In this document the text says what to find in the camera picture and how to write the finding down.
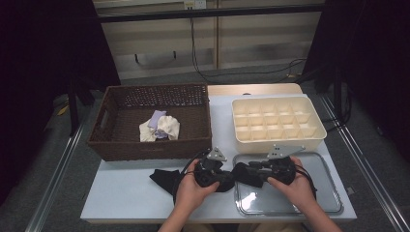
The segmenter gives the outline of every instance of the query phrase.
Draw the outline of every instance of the metal tray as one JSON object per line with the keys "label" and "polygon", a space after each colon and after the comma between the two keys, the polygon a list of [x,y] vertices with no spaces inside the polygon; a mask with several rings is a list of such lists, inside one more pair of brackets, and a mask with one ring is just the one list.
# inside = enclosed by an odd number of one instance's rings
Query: metal tray
{"label": "metal tray", "polygon": [[[249,161],[262,161],[267,154],[241,154],[235,156],[233,164]],[[319,205],[328,214],[340,214],[342,203],[337,194],[329,168],[323,158],[317,153],[298,153],[302,165],[311,176]],[[262,188],[255,188],[241,183],[235,185],[235,201],[239,212],[244,216],[277,216],[298,215],[300,211],[280,191],[264,183]]]}

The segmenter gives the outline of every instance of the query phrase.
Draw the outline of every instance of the hand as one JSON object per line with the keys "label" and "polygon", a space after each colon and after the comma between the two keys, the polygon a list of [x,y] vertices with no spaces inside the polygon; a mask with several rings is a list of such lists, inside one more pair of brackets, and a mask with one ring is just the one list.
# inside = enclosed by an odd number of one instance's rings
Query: hand
{"label": "hand", "polygon": [[178,187],[175,201],[175,208],[182,208],[190,213],[198,208],[204,201],[205,197],[215,192],[220,185],[219,182],[215,182],[212,185],[203,188],[195,181],[192,172],[198,162],[199,159],[194,160],[187,168],[187,174]]}
{"label": "hand", "polygon": [[[295,157],[291,157],[291,159],[296,165],[302,166],[299,159]],[[300,173],[296,173],[295,180],[289,186],[272,177],[268,178],[268,182],[285,194],[289,201],[298,207],[301,212],[311,206],[311,204],[317,204],[308,179]]]}

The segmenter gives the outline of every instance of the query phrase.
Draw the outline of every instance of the white table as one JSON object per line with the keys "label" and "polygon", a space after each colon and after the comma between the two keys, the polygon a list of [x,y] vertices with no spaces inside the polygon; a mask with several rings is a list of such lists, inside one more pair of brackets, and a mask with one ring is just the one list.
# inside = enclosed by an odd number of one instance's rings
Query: white table
{"label": "white table", "polygon": [[[222,167],[223,170],[231,170],[233,168],[232,159],[238,155],[235,149],[230,107],[232,100],[238,98],[249,98],[249,96],[210,97],[213,146],[218,146],[228,158],[227,163]],[[321,142],[315,152],[319,153],[327,163],[343,204],[343,211],[338,215],[331,215],[331,218],[335,221],[357,218],[326,144]],[[81,218],[91,223],[162,223],[173,209],[172,196],[153,182],[149,176],[154,173],[155,168],[169,171],[182,170],[186,163],[186,159],[115,162],[102,160]],[[305,218],[302,215],[243,217],[237,210],[234,189],[231,189],[228,192],[217,192],[207,197],[205,202],[191,215],[189,222],[255,223],[274,220],[301,221]]]}

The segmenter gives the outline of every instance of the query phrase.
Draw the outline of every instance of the wicker basket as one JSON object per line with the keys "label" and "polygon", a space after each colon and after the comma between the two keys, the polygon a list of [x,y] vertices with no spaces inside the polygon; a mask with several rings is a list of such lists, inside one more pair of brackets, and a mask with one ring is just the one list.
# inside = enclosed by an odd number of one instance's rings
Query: wicker basket
{"label": "wicker basket", "polygon": [[[179,121],[178,140],[139,141],[139,125],[155,110]],[[190,159],[212,148],[207,85],[108,87],[88,145],[105,161]]]}

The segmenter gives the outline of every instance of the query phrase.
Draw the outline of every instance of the crumpled fabric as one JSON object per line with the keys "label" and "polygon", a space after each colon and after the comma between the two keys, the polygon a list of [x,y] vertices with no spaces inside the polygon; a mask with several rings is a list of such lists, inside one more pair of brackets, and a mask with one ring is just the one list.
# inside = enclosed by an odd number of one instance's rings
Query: crumpled fabric
{"label": "crumpled fabric", "polygon": [[172,116],[161,116],[158,120],[157,132],[167,133],[169,140],[177,140],[180,131],[180,123]]}
{"label": "crumpled fabric", "polygon": [[161,116],[166,111],[157,111],[153,117],[147,122],[139,125],[139,141],[154,142],[157,138],[166,138],[169,140],[177,140],[180,131],[180,123],[172,116]]}
{"label": "crumpled fabric", "polygon": [[148,127],[150,120],[139,125],[139,141],[141,142],[154,142],[157,137],[155,136],[155,129]]}

